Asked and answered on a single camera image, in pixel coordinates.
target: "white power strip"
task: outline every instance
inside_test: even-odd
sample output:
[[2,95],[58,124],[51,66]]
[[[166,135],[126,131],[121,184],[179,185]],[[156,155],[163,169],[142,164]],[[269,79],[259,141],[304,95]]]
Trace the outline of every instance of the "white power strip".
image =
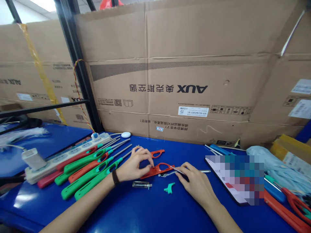
[[106,141],[109,141],[111,137],[107,133],[102,133],[99,135],[100,139],[97,140],[96,142],[92,141],[92,139],[85,141],[70,150],[65,150],[56,156],[52,157],[52,159],[49,159],[47,161],[47,164],[43,167],[40,168],[39,170],[32,170],[30,167],[27,167],[25,169],[25,180],[29,184],[35,184],[42,178],[52,174],[53,172],[57,171],[56,166],[78,154],[81,152],[87,151],[90,148],[97,146],[100,143],[105,143]]

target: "blue workbench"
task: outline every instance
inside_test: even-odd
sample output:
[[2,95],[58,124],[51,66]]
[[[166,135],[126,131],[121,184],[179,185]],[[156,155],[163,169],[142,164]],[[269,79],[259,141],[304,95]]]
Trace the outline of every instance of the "blue workbench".
[[[188,161],[200,170],[209,169],[204,158],[211,153],[203,145],[135,136],[131,136],[131,143],[150,151],[165,149],[165,153],[154,159],[155,165],[165,162],[180,166]],[[213,172],[207,176],[216,196],[243,232],[295,232],[266,204],[237,205]],[[145,180],[153,185],[150,190],[133,188],[132,182],[121,183],[113,189],[80,232],[217,232],[209,216],[176,175]],[[163,189],[172,182],[176,183],[173,194],[167,194]],[[25,232],[38,232],[75,202],[74,198],[62,200],[61,191],[67,185],[69,182],[60,187],[52,184],[41,190],[37,185],[24,182],[0,197],[0,220]]]
[[[14,143],[26,149],[37,148],[45,159],[89,136],[90,129],[76,128],[64,125],[45,124],[49,134],[46,137],[31,138]],[[28,165],[22,160],[22,150],[10,147],[0,153],[0,177],[9,177],[24,171]]]

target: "red object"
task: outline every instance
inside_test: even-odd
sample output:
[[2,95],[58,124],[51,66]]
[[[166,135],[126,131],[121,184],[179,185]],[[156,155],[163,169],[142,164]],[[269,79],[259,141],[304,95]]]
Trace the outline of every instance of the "red object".
[[88,149],[88,150],[86,150],[84,152],[81,152],[80,154],[77,154],[76,156],[74,156],[74,157],[72,157],[72,158],[70,158],[70,159],[68,159],[68,160],[58,164],[56,166],[56,169],[59,170],[59,171],[63,171],[64,167],[66,165],[68,165],[68,164],[70,164],[72,162],[75,162],[75,161],[77,161],[79,159],[82,159],[82,158],[84,158],[84,157],[86,157],[86,156],[88,156],[90,154],[93,154],[96,150],[97,150],[97,146],[94,146],[91,149]]
[[306,216],[304,216],[301,213],[301,211],[299,210],[299,209],[301,209],[302,211],[304,211],[304,208],[306,208],[309,212],[311,212],[311,209],[302,200],[300,200],[295,194],[293,194],[291,191],[289,191],[287,188],[282,188],[281,190],[286,195],[288,203],[294,209],[296,214],[299,217],[301,217],[306,223],[311,225],[311,219],[309,219]]
[[[119,6],[123,6],[123,3],[120,0],[119,0]],[[111,0],[103,0],[99,7],[100,10],[104,10],[107,8],[112,8]]]
[[292,226],[298,233],[310,233],[311,227],[303,220],[298,218],[281,203],[272,197],[267,190],[264,192],[265,203],[270,206],[278,215],[280,215],[289,225]]
[[[160,169],[160,165],[166,165],[166,166],[168,166],[168,168],[165,169],[165,170],[161,170]],[[158,175],[158,174],[170,171],[170,170],[173,170],[173,168],[171,168],[169,164],[167,164],[167,163],[159,163],[155,167],[151,168],[150,171],[146,175],[141,177],[141,179],[145,179],[145,178],[150,177],[150,176]]]
[[153,158],[153,159],[156,159],[156,158],[158,158],[158,157],[161,156],[162,152],[165,152],[165,150],[156,150],[156,151],[153,151],[153,152],[150,152],[150,153],[151,153],[151,155],[152,155],[152,158]]
[[102,157],[101,157],[101,162],[98,162],[98,160],[90,162],[88,165],[85,167],[81,168],[79,171],[73,173],[71,176],[69,176],[68,180],[70,183],[75,182],[77,179],[79,179],[81,176],[85,175],[88,173],[90,170],[92,170],[94,167],[97,165],[101,164],[103,161],[105,161],[108,158],[109,154],[106,152]]
[[63,171],[56,171],[56,172],[52,173],[51,175],[44,177],[43,179],[38,181],[38,183],[37,183],[38,187],[40,189],[45,188],[46,186],[53,183],[56,177],[60,176],[63,173],[64,173]]

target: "ceiling light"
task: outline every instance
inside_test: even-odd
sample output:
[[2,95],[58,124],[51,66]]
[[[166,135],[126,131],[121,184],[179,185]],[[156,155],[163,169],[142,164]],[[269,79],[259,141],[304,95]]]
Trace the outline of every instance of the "ceiling light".
[[56,11],[54,0],[30,0],[48,12]]

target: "yellow tape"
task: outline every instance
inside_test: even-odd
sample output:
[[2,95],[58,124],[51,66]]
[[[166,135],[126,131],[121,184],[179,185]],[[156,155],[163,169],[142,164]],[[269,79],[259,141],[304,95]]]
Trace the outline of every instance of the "yellow tape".
[[[28,49],[29,49],[30,54],[31,54],[31,56],[32,56],[32,59],[33,59],[33,61],[34,61],[34,63],[35,63],[35,67],[37,68],[37,71],[38,71],[38,73],[39,73],[40,79],[41,79],[41,81],[42,81],[42,83],[43,83],[43,85],[44,85],[44,88],[45,88],[46,92],[47,92],[48,95],[49,95],[49,98],[50,98],[52,104],[53,104],[53,105],[58,104],[58,101],[57,101],[56,95],[55,95],[55,93],[54,93],[54,90],[53,90],[53,88],[52,88],[52,85],[51,85],[49,79],[47,78],[47,76],[46,76],[46,74],[45,74],[45,71],[44,71],[44,69],[43,69],[43,67],[42,67],[42,64],[41,64],[41,61],[40,61],[40,59],[39,59],[38,53],[37,53],[37,51],[36,51],[36,49],[35,49],[35,47],[34,47],[32,41],[31,41],[31,39],[30,39],[30,36],[29,36],[29,33],[28,33],[27,25],[26,25],[26,24],[18,24],[18,25],[19,25],[20,29],[22,29],[22,31],[23,31],[24,37],[25,37],[26,42],[27,42],[27,44],[28,44]],[[62,113],[61,109],[60,109],[60,108],[57,108],[57,111],[58,111],[58,113],[59,113],[59,116],[58,116],[58,117],[60,118],[60,120],[61,120],[65,125],[67,125],[66,120],[65,120],[65,118],[64,118],[64,116],[63,116],[63,113]]]

